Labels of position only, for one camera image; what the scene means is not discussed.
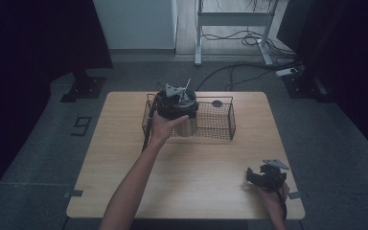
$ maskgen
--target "wire basket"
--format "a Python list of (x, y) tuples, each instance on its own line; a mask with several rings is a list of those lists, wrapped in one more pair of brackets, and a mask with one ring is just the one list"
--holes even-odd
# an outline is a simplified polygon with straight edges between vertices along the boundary
[[(154, 97), (155, 95), (148, 94), (142, 123), (144, 133)], [(233, 140), (236, 130), (233, 97), (196, 97), (196, 100), (198, 112), (194, 136)]]

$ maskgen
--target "wooden table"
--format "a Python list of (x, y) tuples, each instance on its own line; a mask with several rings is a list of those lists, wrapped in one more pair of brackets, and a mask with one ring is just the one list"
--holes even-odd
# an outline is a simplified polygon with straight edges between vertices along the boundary
[[(67, 208), (70, 218), (101, 218), (115, 189), (141, 153), (147, 92), (109, 93)], [(233, 96), (234, 139), (173, 137), (160, 151), (136, 217), (144, 219), (266, 219), (250, 167), (264, 159), (289, 166), (265, 93), (197, 92)], [(296, 192), (291, 171), (286, 183)], [(287, 200), (288, 219), (305, 215), (300, 198)]]

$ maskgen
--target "human arm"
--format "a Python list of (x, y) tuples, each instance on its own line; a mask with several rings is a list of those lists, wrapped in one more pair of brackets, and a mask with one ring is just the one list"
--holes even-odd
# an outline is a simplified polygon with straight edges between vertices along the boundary
[(173, 128), (189, 118), (169, 121), (154, 113), (148, 146), (122, 180), (106, 207), (100, 230), (129, 229), (139, 208), (158, 152), (172, 134)]
[[(283, 209), (280, 205), (279, 197), (274, 192), (270, 193), (259, 187), (257, 189), (274, 229), (285, 230), (286, 222), (283, 220)], [(286, 201), (289, 192), (289, 186), (286, 182), (280, 188), (280, 192), (282, 192), (282, 196)]]

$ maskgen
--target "black curtain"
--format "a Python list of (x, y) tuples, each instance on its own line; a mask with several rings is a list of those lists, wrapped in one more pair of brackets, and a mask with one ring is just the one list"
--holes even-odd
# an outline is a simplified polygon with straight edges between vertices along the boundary
[(0, 0), (0, 178), (50, 98), (52, 80), (112, 68), (91, 0)]
[(324, 83), (368, 140), (368, 2), (349, 1), (325, 53)]

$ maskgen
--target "black stand base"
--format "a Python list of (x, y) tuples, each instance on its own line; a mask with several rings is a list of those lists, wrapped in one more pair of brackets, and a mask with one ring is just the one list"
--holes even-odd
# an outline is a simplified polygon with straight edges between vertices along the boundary
[(318, 78), (313, 82), (304, 82), (299, 75), (283, 76), (288, 95), (292, 99), (316, 99), (319, 103), (333, 103), (328, 91)]
[(84, 84), (81, 84), (76, 79), (68, 94), (62, 97), (61, 102), (74, 103), (76, 99), (98, 99), (105, 81), (104, 77), (93, 77), (85, 79)]

